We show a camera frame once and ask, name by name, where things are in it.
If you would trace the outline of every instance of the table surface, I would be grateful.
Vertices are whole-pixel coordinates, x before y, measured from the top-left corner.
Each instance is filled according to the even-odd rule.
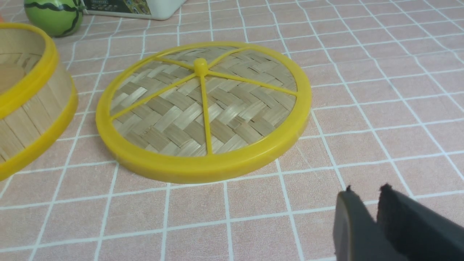
[[[27,22],[19,0],[5,21]],[[166,184],[108,154],[95,109],[132,63],[173,46],[252,42],[296,61],[313,109],[285,155],[246,176]],[[55,39],[79,108],[0,182],[0,260],[335,260],[335,198],[375,216],[393,188],[464,225],[464,0],[188,0],[166,21],[86,16]]]

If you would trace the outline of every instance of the green ball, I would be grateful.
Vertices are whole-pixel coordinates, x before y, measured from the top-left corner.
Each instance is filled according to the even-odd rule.
[[[25,0],[29,21],[52,37],[75,33],[82,23],[85,6],[80,0]]]

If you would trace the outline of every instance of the yellow rim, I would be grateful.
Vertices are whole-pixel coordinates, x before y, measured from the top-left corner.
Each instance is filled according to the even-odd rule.
[[[0,164],[0,181],[8,178],[17,171],[20,171],[50,148],[50,146],[55,143],[74,118],[74,113],[76,113],[77,110],[77,104],[78,95],[73,83],[68,104],[50,128],[22,152],[8,159],[5,163]]]
[[[53,40],[41,29],[28,24],[0,23],[0,29],[22,29],[42,36],[45,50],[39,62],[13,88],[0,96],[0,119],[5,118],[31,99],[48,82],[59,63],[59,54]]]
[[[0,119],[3,119],[36,95],[48,82],[59,63],[59,54],[53,40],[44,31],[34,26],[17,23],[0,23],[0,29],[23,29],[32,31],[42,36],[45,41],[45,51],[39,62],[13,88],[0,96]],[[8,178],[37,159],[66,130],[69,123],[74,118],[78,103],[77,91],[72,78],[71,82],[71,96],[63,112],[61,112],[60,116],[50,128],[36,141],[14,157],[0,164],[0,181]]]
[[[208,153],[205,157],[174,157],[156,154],[139,148],[122,137],[113,127],[111,121],[115,115],[110,115],[110,106],[113,95],[121,83],[141,66],[153,60],[166,60],[162,58],[164,55],[205,46],[233,46],[238,48],[233,52],[253,49],[267,54],[284,64],[293,74],[297,85],[296,93],[285,90],[285,92],[291,92],[292,95],[296,96],[295,106],[287,119],[270,135],[252,145],[223,154]],[[208,65],[208,69],[219,62],[220,59],[230,55],[231,53],[232,52],[228,52],[221,55],[221,57]],[[189,66],[191,69],[194,69],[195,67],[185,64],[180,66]],[[218,75],[219,73],[213,74],[211,71],[208,71],[208,74]],[[230,75],[227,75],[227,77],[232,79],[234,78],[234,76]],[[187,81],[188,79],[189,77],[186,77],[181,81]],[[141,60],[129,67],[117,76],[102,94],[97,106],[96,122],[103,142],[116,159],[127,169],[147,178],[165,182],[207,183],[247,174],[269,164],[281,156],[292,147],[306,128],[310,106],[311,87],[309,85],[308,78],[303,70],[286,56],[274,50],[251,44],[237,42],[206,42],[172,48]],[[209,124],[205,124],[206,132],[208,132],[208,125]]]

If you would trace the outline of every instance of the bamboo slat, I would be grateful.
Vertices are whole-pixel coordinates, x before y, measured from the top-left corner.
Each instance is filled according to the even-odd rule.
[[[0,29],[0,95],[15,88],[44,50],[44,40],[34,32]],[[68,104],[71,90],[71,78],[58,64],[36,95],[0,119],[0,163],[23,151],[49,129]]]

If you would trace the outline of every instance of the bamboo steamer lid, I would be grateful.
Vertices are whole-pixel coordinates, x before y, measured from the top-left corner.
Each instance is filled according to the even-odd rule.
[[[282,155],[306,127],[310,103],[307,77],[286,56],[209,42],[161,52],[123,72],[102,95],[97,126],[135,173],[205,183]]]

